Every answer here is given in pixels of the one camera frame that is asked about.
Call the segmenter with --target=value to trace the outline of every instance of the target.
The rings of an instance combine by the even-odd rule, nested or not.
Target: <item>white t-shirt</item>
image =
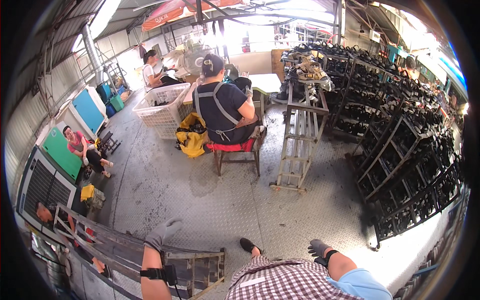
[[[145,86],[145,90],[148,88],[150,89],[149,85],[150,85],[150,81],[148,80],[148,77],[150,75],[153,75],[155,76],[155,72],[153,71],[153,67],[149,64],[145,64],[143,66],[143,73],[144,73],[144,86]]]

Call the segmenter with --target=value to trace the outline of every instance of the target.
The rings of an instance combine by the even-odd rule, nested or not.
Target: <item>air cooler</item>
[[[62,243],[48,224],[36,216],[35,203],[72,207],[76,187],[65,179],[35,146],[25,166],[17,199],[17,213],[49,238]]]

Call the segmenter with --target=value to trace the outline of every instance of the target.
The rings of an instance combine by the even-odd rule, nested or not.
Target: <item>stool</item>
[[[101,139],[101,141],[107,146],[107,150],[111,150],[112,154],[115,152],[115,150],[121,145],[121,143],[117,143],[118,140],[113,140],[112,139],[113,133],[110,131],[105,134],[105,136]]]
[[[255,163],[255,166],[257,168],[257,176],[259,177],[260,176],[260,147],[264,143],[264,139],[266,135],[267,135],[267,128],[265,127],[264,131],[260,133],[260,136],[258,138],[251,138],[243,144],[236,144],[236,145],[230,145],[230,146],[213,144],[213,149],[212,149],[213,159],[214,159],[214,164],[215,164],[218,175],[222,176],[222,173],[221,173],[222,163],[238,163],[238,164]],[[245,148],[242,147],[242,145],[244,145],[246,149],[249,149],[249,151],[245,151],[244,150]],[[235,150],[228,151],[228,150],[222,149],[225,147],[231,147],[232,149],[235,149]],[[220,159],[218,159],[217,152],[220,152]],[[225,152],[245,152],[245,153],[252,152],[253,160],[252,159],[224,160],[223,155],[225,154]]]
[[[220,160],[218,160],[217,152],[220,152]],[[223,155],[225,154],[225,152],[245,152],[245,151],[223,151],[223,150],[213,151],[214,163],[219,176],[222,176],[222,173],[221,173],[222,163],[228,163],[228,164],[255,163],[255,166],[257,167],[257,176],[260,177],[260,151],[259,150],[251,151],[253,153],[253,160],[251,159],[224,160]]]

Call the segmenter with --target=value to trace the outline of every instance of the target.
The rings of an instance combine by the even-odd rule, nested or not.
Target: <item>pink t-shirt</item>
[[[81,145],[82,144],[82,138],[83,138],[83,134],[80,132],[80,131],[77,131],[77,137],[78,137],[78,143],[76,144],[73,144],[74,146],[78,146],[78,145]],[[72,147],[72,145],[70,145],[70,142],[67,143],[67,148],[68,150],[70,150],[70,152],[75,152],[75,148]]]

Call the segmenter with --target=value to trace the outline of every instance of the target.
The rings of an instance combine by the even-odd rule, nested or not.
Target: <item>orange umbrella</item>
[[[195,0],[187,0],[194,7],[196,7]],[[218,7],[233,6],[237,4],[246,5],[250,3],[250,0],[212,0],[214,5]],[[172,21],[180,17],[183,14],[183,8],[187,6],[183,0],[173,0],[162,3],[142,24],[142,30],[150,30],[165,24],[168,21]],[[202,11],[214,9],[207,3],[202,1]],[[191,7],[188,7],[191,12],[196,12]]]

